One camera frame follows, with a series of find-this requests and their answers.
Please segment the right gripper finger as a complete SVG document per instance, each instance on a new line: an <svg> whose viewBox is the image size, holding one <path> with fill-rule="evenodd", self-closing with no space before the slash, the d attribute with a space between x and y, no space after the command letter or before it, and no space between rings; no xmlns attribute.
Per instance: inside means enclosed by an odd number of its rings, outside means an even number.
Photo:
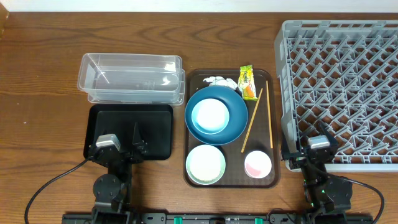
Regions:
<svg viewBox="0 0 398 224"><path fill-rule="evenodd" d="M322 133L326 136L327 140L330 143L330 146L338 146L338 141L328 132L325 123L320 121L318 127L321 129Z"/></svg>
<svg viewBox="0 0 398 224"><path fill-rule="evenodd" d="M281 144L280 154L283 161L287 161L290 159L291 152L289 149L288 141L284 133L282 133L282 144Z"/></svg>

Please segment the dark blue plate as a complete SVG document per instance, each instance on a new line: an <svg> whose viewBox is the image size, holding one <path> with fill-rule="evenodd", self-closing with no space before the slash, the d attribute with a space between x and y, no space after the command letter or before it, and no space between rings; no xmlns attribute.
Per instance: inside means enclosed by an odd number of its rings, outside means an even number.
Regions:
<svg viewBox="0 0 398 224"><path fill-rule="evenodd" d="M205 134L194 127L191 118L194 106L201 100L216 99L225 104L229 111L229 121L224 130L216 134ZM242 97L224 86L209 86L198 90L190 97L185 107L185 123L189 132L199 141L210 145L225 145L236 140L246 129L248 109Z"/></svg>

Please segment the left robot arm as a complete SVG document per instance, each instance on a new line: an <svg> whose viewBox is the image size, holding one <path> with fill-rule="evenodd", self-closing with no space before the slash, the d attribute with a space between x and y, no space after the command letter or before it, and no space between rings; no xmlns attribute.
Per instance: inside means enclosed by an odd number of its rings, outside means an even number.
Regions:
<svg viewBox="0 0 398 224"><path fill-rule="evenodd" d="M132 145L123 149L115 134L103 134L90 146L88 159L108 169L93 185L95 205L92 223L142 223L131 207L132 165L144 161L147 143L134 124Z"/></svg>

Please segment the mint green rice bowl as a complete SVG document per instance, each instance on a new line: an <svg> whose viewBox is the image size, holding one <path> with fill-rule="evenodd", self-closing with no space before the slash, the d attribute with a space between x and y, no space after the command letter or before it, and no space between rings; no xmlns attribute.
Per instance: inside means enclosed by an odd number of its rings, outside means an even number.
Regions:
<svg viewBox="0 0 398 224"><path fill-rule="evenodd" d="M211 185L222 178L226 170L226 159L217 147L202 144L188 153L185 169L194 183Z"/></svg>

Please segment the white tissue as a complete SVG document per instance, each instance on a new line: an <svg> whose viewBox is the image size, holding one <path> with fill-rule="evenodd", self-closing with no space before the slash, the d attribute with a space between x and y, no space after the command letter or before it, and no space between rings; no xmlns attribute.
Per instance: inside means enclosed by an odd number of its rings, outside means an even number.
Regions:
<svg viewBox="0 0 398 224"><path fill-rule="evenodd" d="M231 78L223 78L221 76L204 78L203 82L208 83L209 86L224 86L232 90L238 88L238 84Z"/></svg>

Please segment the light blue small bowl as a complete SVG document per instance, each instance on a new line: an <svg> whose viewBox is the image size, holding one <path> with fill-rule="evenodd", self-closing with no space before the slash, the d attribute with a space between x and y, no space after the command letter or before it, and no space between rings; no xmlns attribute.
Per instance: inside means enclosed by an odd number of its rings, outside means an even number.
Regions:
<svg viewBox="0 0 398 224"><path fill-rule="evenodd" d="M217 134L229 123L229 110L226 105L214 98L199 101L192 110L193 126L203 134Z"/></svg>

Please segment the pink white cup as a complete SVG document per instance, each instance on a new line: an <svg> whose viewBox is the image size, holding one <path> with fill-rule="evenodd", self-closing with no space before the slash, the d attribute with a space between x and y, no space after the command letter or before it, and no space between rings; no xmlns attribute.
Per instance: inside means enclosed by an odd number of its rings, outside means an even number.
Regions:
<svg viewBox="0 0 398 224"><path fill-rule="evenodd" d="M250 152L244 160L244 171L254 179L265 178L271 173L272 162L270 157L262 151Z"/></svg>

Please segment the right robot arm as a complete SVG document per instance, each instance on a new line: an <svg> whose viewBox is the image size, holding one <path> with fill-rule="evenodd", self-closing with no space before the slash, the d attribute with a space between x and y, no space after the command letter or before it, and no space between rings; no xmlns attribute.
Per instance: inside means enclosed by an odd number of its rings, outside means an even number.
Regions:
<svg viewBox="0 0 398 224"><path fill-rule="evenodd" d="M305 212L296 223L348 223L346 211L351 208L352 183L342 177L333 177L325 164L332 161L338 141L319 124L320 135L310 137L307 145L290 152L287 138L282 137L281 156L289 162L290 169L300 169L304 177L304 194L312 209Z"/></svg>

